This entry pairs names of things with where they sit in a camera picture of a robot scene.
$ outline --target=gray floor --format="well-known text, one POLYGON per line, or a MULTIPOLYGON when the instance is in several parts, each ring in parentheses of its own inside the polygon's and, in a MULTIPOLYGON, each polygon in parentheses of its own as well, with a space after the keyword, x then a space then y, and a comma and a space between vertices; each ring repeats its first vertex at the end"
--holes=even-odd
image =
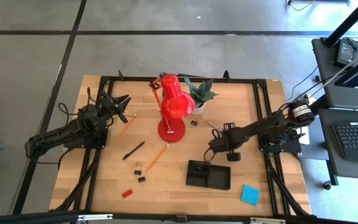
MULTIPOLYGON (((297 7, 305 4, 296 2, 297 7)), ((79 0, 0 0, 0 29, 70 30, 79 5, 79 0)), ((80 29, 333 30, 348 13, 340 2, 316 2, 296 12, 284 0, 94 0, 86 5, 80 29)), ((0 150, 0 215, 9 213, 25 164, 23 145, 37 131, 67 40, 68 36, 0 36, 0 141, 6 145, 0 150)), ((118 69, 124 75, 174 72, 206 77, 221 77, 228 69, 232 77, 281 79, 289 97, 292 86, 315 66, 311 37, 77 36, 58 102, 72 110, 83 75, 117 75, 118 69)), ((307 80, 295 95, 312 84, 307 80)), ((64 121, 55 110, 49 128, 64 121)), ((57 147, 40 160, 56 161, 61 153, 57 147)), ((303 161, 303 171, 315 215, 358 221, 358 179, 340 178, 339 187, 325 191, 319 186, 328 180, 324 161, 303 161)), ((56 174, 55 165, 37 166, 26 213, 48 209, 56 174)))

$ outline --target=wooden table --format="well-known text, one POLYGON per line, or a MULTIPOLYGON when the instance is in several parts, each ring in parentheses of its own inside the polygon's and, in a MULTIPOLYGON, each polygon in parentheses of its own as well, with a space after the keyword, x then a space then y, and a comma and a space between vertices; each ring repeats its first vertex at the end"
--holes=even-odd
MULTIPOLYGON (((76 110, 86 104, 86 88, 90 87, 95 98, 100 76, 84 76, 76 110)), ((281 81, 267 80, 272 110, 284 102, 281 81)), ((188 91, 181 83, 182 89, 188 91)), ((212 127, 208 120, 220 127, 227 122, 245 126, 257 121, 255 97, 252 85, 244 83, 214 83, 212 91, 219 93, 214 100, 207 102, 201 115, 184 118, 186 134, 183 139, 171 143, 165 154, 146 173, 146 181, 138 183, 135 170, 142 170, 167 144, 157 133, 161 120, 158 104, 147 82, 115 81, 113 96, 129 94, 131 102, 126 109, 127 118, 134 113, 137 117, 120 140, 118 134, 125 124, 114 120, 108 133, 106 147, 102 150, 93 195, 92 212, 111 213, 149 213, 149 214, 187 214, 187 215, 272 215, 267 176, 262 153, 258 150, 257 137, 254 136, 237 152, 241 153, 239 162, 228 162, 226 153, 219 153, 212 164, 231 167, 231 189, 217 190, 194 187, 185 184, 189 160, 203 161, 203 154, 212 140, 212 127), (146 143, 131 157, 122 157, 142 141, 146 143), (240 201, 243 185, 260 190, 256 207, 240 201), (132 189, 133 194, 122 198, 122 193, 132 189)), ((56 208, 68 196, 78 182, 84 149, 74 149, 62 160, 50 208, 56 208)), ((285 183, 296 201, 308 213, 311 212, 305 182, 299 160, 292 154, 282 153, 281 161, 285 183)), ((282 200, 278 187, 275 187, 279 212, 282 200)))

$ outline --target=lamp base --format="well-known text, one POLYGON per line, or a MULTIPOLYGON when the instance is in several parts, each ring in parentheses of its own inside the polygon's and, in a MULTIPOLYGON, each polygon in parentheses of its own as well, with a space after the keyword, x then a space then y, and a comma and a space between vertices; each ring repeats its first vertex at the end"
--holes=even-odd
POLYGON ((158 124, 158 133, 160 137, 166 142, 177 142, 181 140, 184 137, 186 131, 185 122, 183 122, 182 119, 172 119, 168 120, 168 122, 173 133, 167 133, 168 126, 165 125, 164 120, 161 119, 158 124))

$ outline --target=potted plant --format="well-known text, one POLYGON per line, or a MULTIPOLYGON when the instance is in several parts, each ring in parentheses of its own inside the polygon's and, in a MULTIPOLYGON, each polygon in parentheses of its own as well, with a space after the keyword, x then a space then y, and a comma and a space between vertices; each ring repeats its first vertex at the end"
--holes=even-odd
POLYGON ((197 88, 188 77, 184 77, 185 83, 189 86, 190 96, 196 102, 196 108, 192 114, 201 114, 204 110, 205 103, 208 100, 212 100, 217 94, 210 91, 212 87, 213 78, 208 81, 203 81, 202 84, 197 88))

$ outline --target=red eraser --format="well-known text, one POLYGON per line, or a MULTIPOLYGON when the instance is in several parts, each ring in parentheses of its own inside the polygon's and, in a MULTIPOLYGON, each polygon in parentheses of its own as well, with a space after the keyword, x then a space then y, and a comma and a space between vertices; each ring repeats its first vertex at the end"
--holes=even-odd
POLYGON ((127 190, 125 193, 122 194, 122 198, 126 198, 130 196, 133 193, 131 189, 127 190))

